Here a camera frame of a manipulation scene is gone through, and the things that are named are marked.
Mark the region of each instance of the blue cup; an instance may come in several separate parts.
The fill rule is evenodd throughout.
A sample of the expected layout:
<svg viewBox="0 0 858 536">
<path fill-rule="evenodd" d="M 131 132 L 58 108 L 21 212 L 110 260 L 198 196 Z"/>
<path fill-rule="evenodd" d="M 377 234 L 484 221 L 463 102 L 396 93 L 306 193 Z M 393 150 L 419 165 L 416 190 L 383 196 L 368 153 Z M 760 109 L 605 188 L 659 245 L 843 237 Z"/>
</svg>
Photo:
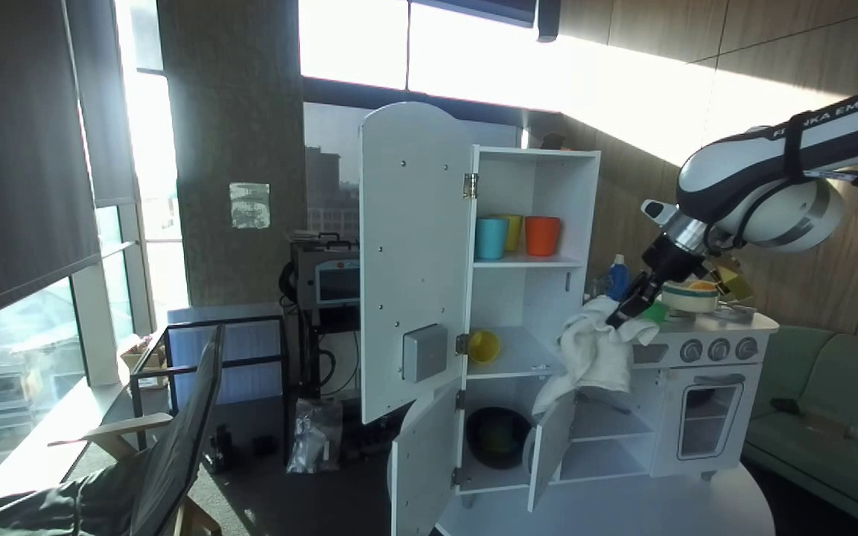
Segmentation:
<svg viewBox="0 0 858 536">
<path fill-rule="evenodd" d="M 505 233 L 510 233 L 505 218 L 478 218 L 478 226 L 475 226 L 475 260 L 481 260 L 481 261 L 502 260 Z"/>
</svg>

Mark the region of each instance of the robotic arm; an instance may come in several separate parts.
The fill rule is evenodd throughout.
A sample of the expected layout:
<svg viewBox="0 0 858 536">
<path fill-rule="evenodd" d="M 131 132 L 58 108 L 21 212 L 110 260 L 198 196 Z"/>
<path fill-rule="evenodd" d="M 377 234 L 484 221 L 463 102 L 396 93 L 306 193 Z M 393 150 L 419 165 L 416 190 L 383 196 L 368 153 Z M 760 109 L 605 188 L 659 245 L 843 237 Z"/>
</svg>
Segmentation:
<svg viewBox="0 0 858 536">
<path fill-rule="evenodd" d="M 606 324 L 639 316 L 663 279 L 703 270 L 715 249 L 819 245 L 839 224 L 839 196 L 827 179 L 858 184 L 855 167 L 858 96 L 697 150 L 679 169 L 679 203 L 642 203 L 660 234 L 642 254 L 650 270 L 635 276 Z"/>
</svg>

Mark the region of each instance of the open cabinet door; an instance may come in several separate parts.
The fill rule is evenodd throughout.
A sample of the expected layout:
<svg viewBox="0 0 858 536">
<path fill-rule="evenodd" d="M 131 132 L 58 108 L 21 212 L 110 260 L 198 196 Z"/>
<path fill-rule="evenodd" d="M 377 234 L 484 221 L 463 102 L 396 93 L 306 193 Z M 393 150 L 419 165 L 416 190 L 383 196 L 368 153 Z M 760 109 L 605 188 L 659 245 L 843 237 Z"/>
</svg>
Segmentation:
<svg viewBox="0 0 858 536">
<path fill-rule="evenodd" d="M 390 452 L 393 536 L 431 534 L 453 501 L 456 394 L 453 382 L 416 400 L 399 427 Z"/>
<path fill-rule="evenodd" d="M 559 395 L 548 404 L 542 421 L 535 424 L 533 435 L 533 461 L 529 461 L 529 485 L 527 485 L 527 511 L 535 510 L 545 485 L 550 483 L 553 471 L 559 467 L 574 424 L 574 394 Z"/>
<path fill-rule="evenodd" d="M 362 424 L 459 379 L 466 333 L 466 132 L 438 108 L 390 103 L 362 121 L 361 400 Z"/>
</svg>

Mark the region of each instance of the floor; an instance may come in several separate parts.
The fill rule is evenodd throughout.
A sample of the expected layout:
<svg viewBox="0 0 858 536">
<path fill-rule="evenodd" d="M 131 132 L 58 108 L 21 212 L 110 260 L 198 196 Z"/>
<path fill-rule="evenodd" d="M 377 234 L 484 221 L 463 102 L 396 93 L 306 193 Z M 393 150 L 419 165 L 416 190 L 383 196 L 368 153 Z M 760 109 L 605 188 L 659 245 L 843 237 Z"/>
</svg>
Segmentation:
<svg viewBox="0 0 858 536">
<path fill-rule="evenodd" d="M 387 501 L 387 443 L 399 421 L 377 427 L 352 427 L 343 435 L 335 471 L 292 474 L 280 450 L 280 404 L 249 401 L 215 410 L 215 427 L 225 427 L 236 458 L 215 464 L 215 443 L 191 497 L 195 497 L 224 526 L 225 536 L 383 536 L 390 534 Z M 858 522 L 805 495 L 802 489 L 754 474 L 764 491 L 778 536 L 858 536 Z"/>
</svg>

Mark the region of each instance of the white toy kitchen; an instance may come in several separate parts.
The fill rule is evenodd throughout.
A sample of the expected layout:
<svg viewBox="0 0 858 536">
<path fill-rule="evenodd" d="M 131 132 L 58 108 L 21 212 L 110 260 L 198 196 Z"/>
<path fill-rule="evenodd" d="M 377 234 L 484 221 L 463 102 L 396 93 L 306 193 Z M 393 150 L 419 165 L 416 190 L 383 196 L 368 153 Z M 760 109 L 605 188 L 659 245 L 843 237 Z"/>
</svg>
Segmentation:
<svg viewBox="0 0 858 536">
<path fill-rule="evenodd" d="M 760 313 L 663 324 L 635 348 L 629 394 L 557 400 L 529 424 L 516 467 L 489 467 L 463 443 L 466 415 L 529 416 L 557 373 L 557 337 L 583 297 L 597 157 L 472 145 L 429 103 L 390 103 L 362 121 L 361 410 L 368 424 L 411 404 L 390 452 L 393 534 L 429 534 L 453 501 L 478 495 L 513 495 L 510 519 L 535 511 L 557 485 L 739 464 L 778 330 Z M 475 261 L 478 215 L 559 218 L 557 255 Z M 472 327 L 501 339 L 484 367 L 460 354 Z"/>
</svg>

